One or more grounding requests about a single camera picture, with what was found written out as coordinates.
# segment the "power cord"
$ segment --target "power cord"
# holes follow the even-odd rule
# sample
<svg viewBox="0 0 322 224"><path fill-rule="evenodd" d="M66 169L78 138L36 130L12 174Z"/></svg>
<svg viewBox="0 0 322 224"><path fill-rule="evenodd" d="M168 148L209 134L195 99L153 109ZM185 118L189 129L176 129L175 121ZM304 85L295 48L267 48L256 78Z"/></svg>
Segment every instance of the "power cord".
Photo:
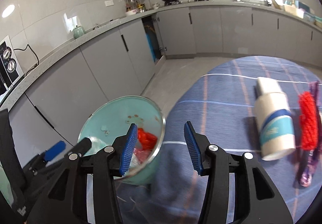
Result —
<svg viewBox="0 0 322 224"><path fill-rule="evenodd" d="M29 44L27 44L27 46L26 46L26 48L25 48L24 50L22 50L22 49L14 49L14 51L15 51L15 50L25 51L28 47L29 47L29 48L30 48L30 50L33 52L33 54L36 56L36 58L37 58L37 64L35 64L35 66L34 66L33 68L31 68L30 70L28 70L28 71L26 72L25 76L27 76L29 72L31 72L32 70L34 70L34 69L39 65L39 59L38 59L38 56L37 56L37 54L33 51L33 49L31 48L31 46L30 46Z"/></svg>

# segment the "metal screw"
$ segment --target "metal screw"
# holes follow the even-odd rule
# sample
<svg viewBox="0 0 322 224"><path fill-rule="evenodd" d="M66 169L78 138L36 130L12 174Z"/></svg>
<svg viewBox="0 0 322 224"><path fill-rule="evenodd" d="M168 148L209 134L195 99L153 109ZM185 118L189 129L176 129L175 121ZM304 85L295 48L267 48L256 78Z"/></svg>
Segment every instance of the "metal screw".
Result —
<svg viewBox="0 0 322 224"><path fill-rule="evenodd" d="M244 154L245 158L247 158L248 160L251 160L253 158L253 154L249 153L249 152L246 152Z"/></svg>
<svg viewBox="0 0 322 224"><path fill-rule="evenodd" d="M209 146L209 149L210 149L211 151L217 151L217 150L218 150L218 147L217 147L216 145L210 145L210 146Z"/></svg>
<svg viewBox="0 0 322 224"><path fill-rule="evenodd" d="M72 153L72 154L70 154L69 155L69 159L71 160L71 161L74 161L75 159L77 159L78 158L78 155L77 154L75 154L75 153Z"/></svg>
<svg viewBox="0 0 322 224"><path fill-rule="evenodd" d="M105 147L104 151L107 152L107 153L110 153L114 150L114 148L112 146L107 146Z"/></svg>

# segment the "electrical outlet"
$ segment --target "electrical outlet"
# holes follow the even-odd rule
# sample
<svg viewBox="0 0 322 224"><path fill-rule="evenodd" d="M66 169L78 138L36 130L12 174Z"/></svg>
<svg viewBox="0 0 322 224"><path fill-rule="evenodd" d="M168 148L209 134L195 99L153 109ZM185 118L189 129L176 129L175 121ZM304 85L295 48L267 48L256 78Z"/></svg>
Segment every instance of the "electrical outlet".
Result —
<svg viewBox="0 0 322 224"><path fill-rule="evenodd" d="M105 6L108 7L108 6L113 6L114 5L114 2L113 0L107 0L105 1Z"/></svg>

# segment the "blue label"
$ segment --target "blue label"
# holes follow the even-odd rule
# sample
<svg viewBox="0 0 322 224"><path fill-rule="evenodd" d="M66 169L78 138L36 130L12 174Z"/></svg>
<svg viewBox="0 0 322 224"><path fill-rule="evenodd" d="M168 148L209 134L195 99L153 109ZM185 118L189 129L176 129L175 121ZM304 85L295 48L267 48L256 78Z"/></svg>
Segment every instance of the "blue label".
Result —
<svg viewBox="0 0 322 224"><path fill-rule="evenodd" d="M292 118L286 115L277 117L271 120L261 132L260 145L286 134L294 135Z"/></svg>
<svg viewBox="0 0 322 224"><path fill-rule="evenodd" d="M291 116L291 112L289 110L277 110L275 112L273 112L272 114L270 114L266 119L265 122L263 123L263 126L261 128L261 131L263 130L263 128L270 123L274 118L280 117L280 116Z"/></svg>

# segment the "microwave dial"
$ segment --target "microwave dial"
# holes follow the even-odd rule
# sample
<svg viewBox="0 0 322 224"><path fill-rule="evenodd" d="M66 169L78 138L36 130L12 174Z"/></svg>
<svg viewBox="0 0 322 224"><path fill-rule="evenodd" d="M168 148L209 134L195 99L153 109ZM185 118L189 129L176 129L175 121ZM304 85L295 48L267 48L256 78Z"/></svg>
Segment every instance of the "microwave dial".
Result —
<svg viewBox="0 0 322 224"><path fill-rule="evenodd" d="M7 66L7 71L11 73L15 69L16 69L16 61L14 59L9 60L8 66Z"/></svg>
<svg viewBox="0 0 322 224"><path fill-rule="evenodd" d="M3 59L9 59L11 57L11 48L6 47L3 51Z"/></svg>

